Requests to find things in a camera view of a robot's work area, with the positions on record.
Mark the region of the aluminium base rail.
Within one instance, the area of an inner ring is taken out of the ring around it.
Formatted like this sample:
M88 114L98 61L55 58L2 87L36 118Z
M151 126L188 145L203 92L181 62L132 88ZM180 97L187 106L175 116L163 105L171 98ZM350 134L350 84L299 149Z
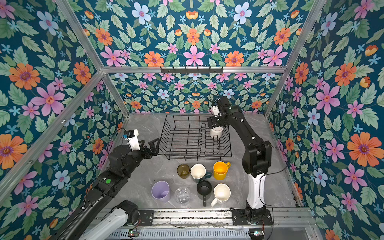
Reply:
M103 210L79 240L321 240L308 208L268 209L271 226L234 226L229 208L149 209L150 227L135 227L123 210Z

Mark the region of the metal hook rail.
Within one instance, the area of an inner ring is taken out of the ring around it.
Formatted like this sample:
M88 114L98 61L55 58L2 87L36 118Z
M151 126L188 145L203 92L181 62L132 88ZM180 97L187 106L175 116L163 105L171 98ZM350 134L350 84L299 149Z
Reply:
M221 74L223 67L160 67L162 74Z

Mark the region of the black mug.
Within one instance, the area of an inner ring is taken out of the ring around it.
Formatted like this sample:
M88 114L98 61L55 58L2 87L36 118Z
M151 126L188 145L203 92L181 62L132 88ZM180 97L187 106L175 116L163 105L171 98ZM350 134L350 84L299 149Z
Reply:
M197 184L198 197L203 201L203 206L207 206L207 202L212 195L212 185L207 180L202 180Z

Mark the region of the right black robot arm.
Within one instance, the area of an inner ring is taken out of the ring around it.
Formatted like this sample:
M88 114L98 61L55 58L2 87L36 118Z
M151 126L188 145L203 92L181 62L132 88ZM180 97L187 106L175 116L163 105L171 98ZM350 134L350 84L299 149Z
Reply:
M245 216L249 223L257 223L267 215L264 189L272 165L272 145L256 134L239 106L232 105L227 97L221 97L213 107L213 116L208 118L208 127L212 130L227 126L236 131L245 147L242 166L249 180Z

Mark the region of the lavender plastic cup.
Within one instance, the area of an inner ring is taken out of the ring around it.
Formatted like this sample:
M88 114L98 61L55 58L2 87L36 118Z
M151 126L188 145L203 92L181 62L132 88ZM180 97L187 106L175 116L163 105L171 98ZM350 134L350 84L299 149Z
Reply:
M171 189L167 182L159 181L153 185L151 194L156 200L168 202L171 198Z

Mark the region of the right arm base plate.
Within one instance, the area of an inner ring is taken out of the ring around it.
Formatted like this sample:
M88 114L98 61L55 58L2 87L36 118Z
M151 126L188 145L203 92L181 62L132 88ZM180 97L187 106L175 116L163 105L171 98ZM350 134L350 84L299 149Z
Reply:
M271 212L266 207L258 210L249 207L245 209L230 208L230 211L234 226L271 226L273 224Z

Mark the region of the clear glass cup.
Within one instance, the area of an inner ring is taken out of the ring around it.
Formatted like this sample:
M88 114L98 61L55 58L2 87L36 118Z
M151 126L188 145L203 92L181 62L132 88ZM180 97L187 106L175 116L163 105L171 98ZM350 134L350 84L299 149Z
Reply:
M176 202L180 205L187 205L191 198L191 191L186 187L180 187L175 191Z

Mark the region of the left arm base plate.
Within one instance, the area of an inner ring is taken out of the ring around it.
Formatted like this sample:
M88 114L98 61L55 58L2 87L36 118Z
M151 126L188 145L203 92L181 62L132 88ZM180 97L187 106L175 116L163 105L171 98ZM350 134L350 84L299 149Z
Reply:
M135 222L135 227L150 227L153 224L155 211L153 210L139 210L138 219Z

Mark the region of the yellow mug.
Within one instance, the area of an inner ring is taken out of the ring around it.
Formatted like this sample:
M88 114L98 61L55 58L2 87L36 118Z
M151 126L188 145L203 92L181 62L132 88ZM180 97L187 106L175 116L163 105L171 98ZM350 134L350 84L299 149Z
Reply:
M213 166L213 176L216 180L222 181L226 178L229 168L231 167L230 162L216 162Z

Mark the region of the white ceramic mug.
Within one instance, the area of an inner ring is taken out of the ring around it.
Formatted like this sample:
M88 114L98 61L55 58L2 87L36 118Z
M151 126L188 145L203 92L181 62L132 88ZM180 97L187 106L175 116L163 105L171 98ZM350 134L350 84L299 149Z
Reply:
M231 190L226 184L217 184L214 188L214 200L211 202L211 207L217 203L224 203L231 197Z

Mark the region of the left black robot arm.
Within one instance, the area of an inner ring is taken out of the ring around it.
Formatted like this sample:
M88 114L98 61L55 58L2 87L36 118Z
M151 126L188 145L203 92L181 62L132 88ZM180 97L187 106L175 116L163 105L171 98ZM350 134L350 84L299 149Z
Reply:
M78 240L99 212L127 184L133 171L142 160L151 159L159 153L160 139L145 145L139 141L139 150L130 145L119 145L109 154L110 167L98 176L83 203L72 213L61 228L53 234L52 240Z

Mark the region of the white mug red inside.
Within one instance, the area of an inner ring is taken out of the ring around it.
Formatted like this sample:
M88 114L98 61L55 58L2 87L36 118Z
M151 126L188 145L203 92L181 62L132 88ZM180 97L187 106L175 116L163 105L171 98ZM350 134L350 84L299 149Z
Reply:
M223 127L216 127L210 130L210 136L212 139L219 140L222 137L224 128Z

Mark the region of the cream mug green outside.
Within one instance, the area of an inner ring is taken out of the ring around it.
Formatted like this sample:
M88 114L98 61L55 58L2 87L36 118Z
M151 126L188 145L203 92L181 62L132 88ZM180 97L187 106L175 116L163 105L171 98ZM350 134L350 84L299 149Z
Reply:
M190 174L196 183L212 177L211 172L207 172L206 168L202 164L195 164L190 169Z

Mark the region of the olive green glass cup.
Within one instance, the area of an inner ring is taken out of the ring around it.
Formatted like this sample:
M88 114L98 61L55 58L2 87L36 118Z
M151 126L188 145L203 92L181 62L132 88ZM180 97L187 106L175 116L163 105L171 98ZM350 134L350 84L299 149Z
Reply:
M190 167L187 164L181 164L177 168L177 174L180 178L186 179L190 174Z

